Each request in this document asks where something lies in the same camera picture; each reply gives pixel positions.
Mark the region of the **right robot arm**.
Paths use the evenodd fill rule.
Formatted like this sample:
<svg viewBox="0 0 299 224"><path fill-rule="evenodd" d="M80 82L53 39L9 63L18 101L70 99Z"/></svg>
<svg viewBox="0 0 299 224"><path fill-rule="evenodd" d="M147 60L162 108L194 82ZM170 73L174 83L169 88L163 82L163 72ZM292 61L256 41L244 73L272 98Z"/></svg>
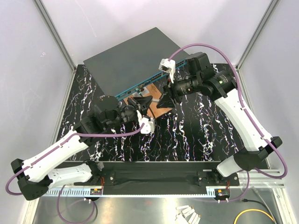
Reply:
<svg viewBox="0 0 299 224"><path fill-rule="evenodd" d="M163 86L158 108L173 108L181 103L183 96L201 93L213 101L229 118L239 133L244 147L217 165L212 173L213 182L223 185L237 171L250 171L264 161L269 154L282 145L278 136L264 130L252 111L238 94L235 79L227 72L216 72L206 53L192 54L185 59L188 75L175 80L176 63L162 59L159 69L169 74Z"/></svg>

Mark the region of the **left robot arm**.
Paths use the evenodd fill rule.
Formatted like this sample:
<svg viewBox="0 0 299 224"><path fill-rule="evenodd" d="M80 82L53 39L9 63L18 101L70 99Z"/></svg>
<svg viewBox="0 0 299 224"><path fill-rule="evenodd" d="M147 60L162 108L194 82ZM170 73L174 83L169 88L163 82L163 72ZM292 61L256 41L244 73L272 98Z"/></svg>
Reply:
<svg viewBox="0 0 299 224"><path fill-rule="evenodd" d="M68 168L58 168L58 165L94 145L99 138L154 132L155 120L147 115L152 99L152 96L129 98L128 103L120 107L116 97L104 96L86 117L52 146L30 159L12 161L13 177L18 180L19 195L31 201L43 196L51 188L67 184L100 184L103 181L103 167L93 161Z"/></svg>

